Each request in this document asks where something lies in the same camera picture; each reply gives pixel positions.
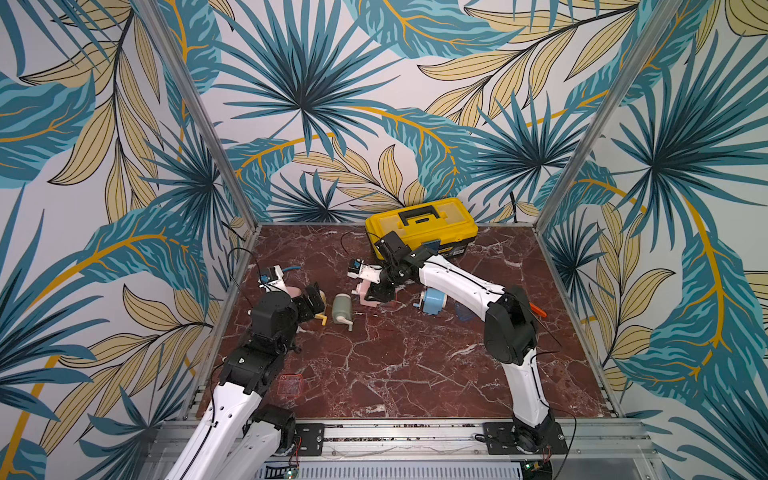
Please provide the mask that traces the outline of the yellow pencil sharpener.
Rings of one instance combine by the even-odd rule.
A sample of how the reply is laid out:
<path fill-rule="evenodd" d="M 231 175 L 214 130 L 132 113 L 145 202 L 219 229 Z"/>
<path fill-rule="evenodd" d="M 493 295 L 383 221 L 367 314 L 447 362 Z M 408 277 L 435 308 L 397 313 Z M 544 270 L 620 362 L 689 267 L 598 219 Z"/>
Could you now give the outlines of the yellow pencil sharpener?
<path fill-rule="evenodd" d="M 322 307 L 323 307 L 323 309 L 319 313 L 317 313 L 315 315 L 315 318 L 320 320 L 322 326 L 326 326 L 327 322 L 328 322 L 328 316 L 327 316 L 327 313 L 328 313 L 327 297 L 326 297 L 326 294 L 322 290 L 319 291 L 319 295 L 320 295 L 321 300 L 322 300 Z"/>

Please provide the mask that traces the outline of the pink pencil sharpener front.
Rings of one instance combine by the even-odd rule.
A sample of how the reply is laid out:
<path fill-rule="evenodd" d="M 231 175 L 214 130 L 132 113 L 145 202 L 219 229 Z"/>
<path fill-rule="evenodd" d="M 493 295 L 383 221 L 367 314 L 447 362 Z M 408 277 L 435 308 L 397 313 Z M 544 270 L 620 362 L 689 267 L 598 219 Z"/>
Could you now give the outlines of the pink pencil sharpener front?
<path fill-rule="evenodd" d="M 304 294 L 303 290 L 299 287 L 287 286 L 285 291 L 292 297 L 300 297 Z"/>

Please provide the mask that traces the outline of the pink pencil sharpener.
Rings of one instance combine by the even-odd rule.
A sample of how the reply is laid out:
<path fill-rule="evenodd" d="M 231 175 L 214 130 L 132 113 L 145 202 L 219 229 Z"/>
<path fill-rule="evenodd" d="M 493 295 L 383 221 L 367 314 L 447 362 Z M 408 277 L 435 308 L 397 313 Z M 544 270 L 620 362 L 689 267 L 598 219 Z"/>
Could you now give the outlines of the pink pencil sharpener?
<path fill-rule="evenodd" d="M 299 287 L 287 286 L 285 291 L 292 297 L 300 297 L 304 294 L 303 290 Z"/>
<path fill-rule="evenodd" d="M 367 298 L 371 282 L 368 280 L 361 281 L 353 290 L 353 293 L 358 296 L 359 303 L 365 307 L 376 308 L 380 305 L 378 300 L 371 300 Z"/>

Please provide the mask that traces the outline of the green pencil sharpener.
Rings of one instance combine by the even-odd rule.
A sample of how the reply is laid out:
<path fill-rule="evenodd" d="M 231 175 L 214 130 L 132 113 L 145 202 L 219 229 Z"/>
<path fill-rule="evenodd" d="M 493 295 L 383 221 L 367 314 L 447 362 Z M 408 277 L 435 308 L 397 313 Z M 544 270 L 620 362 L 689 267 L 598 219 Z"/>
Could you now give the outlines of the green pencil sharpener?
<path fill-rule="evenodd" d="M 339 293 L 334 297 L 331 319 L 334 324 L 344 325 L 348 331 L 353 330 L 353 304 L 349 294 Z"/>

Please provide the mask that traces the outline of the pink pencil sharpener back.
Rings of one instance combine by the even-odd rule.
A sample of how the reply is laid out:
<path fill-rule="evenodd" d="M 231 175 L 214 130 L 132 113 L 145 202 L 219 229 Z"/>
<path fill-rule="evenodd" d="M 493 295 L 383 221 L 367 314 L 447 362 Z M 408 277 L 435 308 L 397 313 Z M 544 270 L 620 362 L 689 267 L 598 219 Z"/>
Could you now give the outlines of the pink pencil sharpener back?
<path fill-rule="evenodd" d="M 365 307 L 376 308 L 380 305 L 378 300 L 371 300 L 367 298 L 371 282 L 368 280 L 361 281 L 353 290 L 353 293 L 358 296 L 359 303 Z"/>

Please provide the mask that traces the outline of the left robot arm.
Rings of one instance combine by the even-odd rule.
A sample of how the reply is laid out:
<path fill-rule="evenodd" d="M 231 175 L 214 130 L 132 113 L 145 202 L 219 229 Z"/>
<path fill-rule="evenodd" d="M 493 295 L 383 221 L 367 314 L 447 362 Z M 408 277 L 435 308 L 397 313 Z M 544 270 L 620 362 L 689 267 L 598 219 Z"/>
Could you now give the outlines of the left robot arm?
<path fill-rule="evenodd" d="M 270 457 L 295 451 L 295 414 L 262 401 L 297 349 L 299 326 L 325 310 L 317 283 L 297 296 L 277 289 L 260 298 L 249 333 L 221 366 L 209 406 L 168 479 L 253 479 Z"/>

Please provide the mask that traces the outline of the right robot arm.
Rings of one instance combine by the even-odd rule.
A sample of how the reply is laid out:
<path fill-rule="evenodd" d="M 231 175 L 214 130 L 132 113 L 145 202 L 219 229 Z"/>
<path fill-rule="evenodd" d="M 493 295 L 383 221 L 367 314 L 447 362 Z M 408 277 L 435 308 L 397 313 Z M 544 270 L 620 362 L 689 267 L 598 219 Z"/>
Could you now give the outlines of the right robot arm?
<path fill-rule="evenodd" d="M 507 378 L 513 401 L 509 433 L 484 433 L 486 444 L 503 452 L 560 453 L 567 444 L 544 395 L 540 372 L 538 318 L 524 289 L 483 280 L 427 246 L 408 247 L 390 232 L 375 243 L 383 258 L 375 264 L 349 262 L 348 276 L 360 280 L 361 301 L 384 304 L 396 290 L 418 283 L 463 305 L 484 322 L 484 346 Z"/>

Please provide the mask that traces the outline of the blue pencil sharpener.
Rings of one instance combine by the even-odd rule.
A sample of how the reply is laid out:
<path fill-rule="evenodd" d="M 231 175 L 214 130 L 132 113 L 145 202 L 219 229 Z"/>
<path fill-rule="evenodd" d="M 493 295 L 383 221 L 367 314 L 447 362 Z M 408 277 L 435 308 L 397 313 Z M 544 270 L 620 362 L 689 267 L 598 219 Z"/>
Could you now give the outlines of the blue pencil sharpener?
<path fill-rule="evenodd" d="M 447 295 L 440 290 L 428 287 L 420 293 L 413 306 L 431 316 L 438 315 L 446 306 Z"/>

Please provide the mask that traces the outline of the blue transparent tray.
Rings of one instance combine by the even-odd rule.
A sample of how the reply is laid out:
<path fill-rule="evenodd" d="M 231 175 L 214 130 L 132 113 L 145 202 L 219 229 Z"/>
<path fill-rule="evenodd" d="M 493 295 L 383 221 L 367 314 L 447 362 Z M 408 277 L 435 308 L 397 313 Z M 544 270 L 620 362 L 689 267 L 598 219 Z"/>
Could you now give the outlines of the blue transparent tray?
<path fill-rule="evenodd" d="M 462 322 L 468 322 L 475 318 L 475 314 L 461 303 L 456 302 L 454 304 L 454 309 L 457 318 Z"/>

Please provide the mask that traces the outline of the pink transparent tray left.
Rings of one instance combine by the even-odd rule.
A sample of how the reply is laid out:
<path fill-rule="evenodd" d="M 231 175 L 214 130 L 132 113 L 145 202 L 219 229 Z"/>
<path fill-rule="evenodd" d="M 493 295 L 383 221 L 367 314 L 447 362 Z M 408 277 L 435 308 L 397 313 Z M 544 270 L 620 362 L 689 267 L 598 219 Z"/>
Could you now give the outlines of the pink transparent tray left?
<path fill-rule="evenodd" d="M 277 395 L 281 398 L 296 398 L 302 394 L 304 386 L 301 374 L 282 374 L 277 380 Z"/>

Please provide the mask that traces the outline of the yellow black toolbox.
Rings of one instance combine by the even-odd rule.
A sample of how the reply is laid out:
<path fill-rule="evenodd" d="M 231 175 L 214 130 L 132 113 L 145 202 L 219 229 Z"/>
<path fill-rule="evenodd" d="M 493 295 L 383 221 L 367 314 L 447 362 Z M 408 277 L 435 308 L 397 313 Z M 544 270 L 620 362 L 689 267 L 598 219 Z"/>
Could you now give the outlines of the yellow black toolbox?
<path fill-rule="evenodd" d="M 375 244 L 395 232 L 412 250 L 425 244 L 445 257 L 460 256 L 477 234 L 478 226 L 458 198 L 446 198 L 374 214 L 365 221 L 372 250 L 384 257 Z"/>

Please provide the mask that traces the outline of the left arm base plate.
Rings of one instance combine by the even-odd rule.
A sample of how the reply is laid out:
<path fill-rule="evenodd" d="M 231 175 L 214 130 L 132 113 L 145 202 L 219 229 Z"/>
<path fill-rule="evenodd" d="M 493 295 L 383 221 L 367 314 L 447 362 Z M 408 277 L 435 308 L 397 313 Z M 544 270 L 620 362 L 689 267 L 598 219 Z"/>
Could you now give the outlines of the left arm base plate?
<path fill-rule="evenodd" d="M 323 453 L 326 425 L 324 423 L 299 423 L 286 430 L 282 451 L 285 455 L 319 457 Z"/>

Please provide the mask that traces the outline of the orange handled pliers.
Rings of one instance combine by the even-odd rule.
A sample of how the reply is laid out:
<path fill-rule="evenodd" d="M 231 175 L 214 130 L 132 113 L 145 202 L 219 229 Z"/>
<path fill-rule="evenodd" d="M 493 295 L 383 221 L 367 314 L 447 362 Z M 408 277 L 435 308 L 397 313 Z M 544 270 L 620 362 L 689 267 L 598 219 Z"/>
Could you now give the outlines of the orange handled pliers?
<path fill-rule="evenodd" d="M 546 318 L 547 317 L 547 313 L 544 310 L 542 310 L 541 308 L 539 308 L 538 306 L 534 305 L 533 303 L 530 303 L 530 308 L 531 308 L 531 311 L 537 317 L 540 317 L 540 318 Z"/>

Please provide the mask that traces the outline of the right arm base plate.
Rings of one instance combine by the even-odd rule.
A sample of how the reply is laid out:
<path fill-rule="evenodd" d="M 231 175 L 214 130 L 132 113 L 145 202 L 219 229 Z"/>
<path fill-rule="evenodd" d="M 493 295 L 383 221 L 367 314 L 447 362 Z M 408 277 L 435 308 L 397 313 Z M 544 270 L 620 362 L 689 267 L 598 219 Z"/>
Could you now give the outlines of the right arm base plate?
<path fill-rule="evenodd" d="M 514 422 L 482 424 L 484 443 L 490 455 L 560 455 L 569 451 L 566 437 L 557 422 L 537 428 Z"/>

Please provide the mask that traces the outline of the aluminium front rail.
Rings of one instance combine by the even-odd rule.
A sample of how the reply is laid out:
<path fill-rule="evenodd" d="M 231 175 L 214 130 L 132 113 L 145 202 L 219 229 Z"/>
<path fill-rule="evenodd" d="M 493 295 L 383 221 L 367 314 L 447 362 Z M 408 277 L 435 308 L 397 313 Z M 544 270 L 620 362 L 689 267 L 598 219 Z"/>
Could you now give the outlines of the aluminium front rail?
<path fill-rule="evenodd" d="M 490 455 L 482 424 L 499 419 L 305 420 L 326 425 L 319 457 L 275 454 L 253 479 L 665 479 L 644 425 L 626 418 L 562 419 L 569 451 Z M 168 479 L 193 434 L 189 422 L 160 430 L 142 479 Z"/>

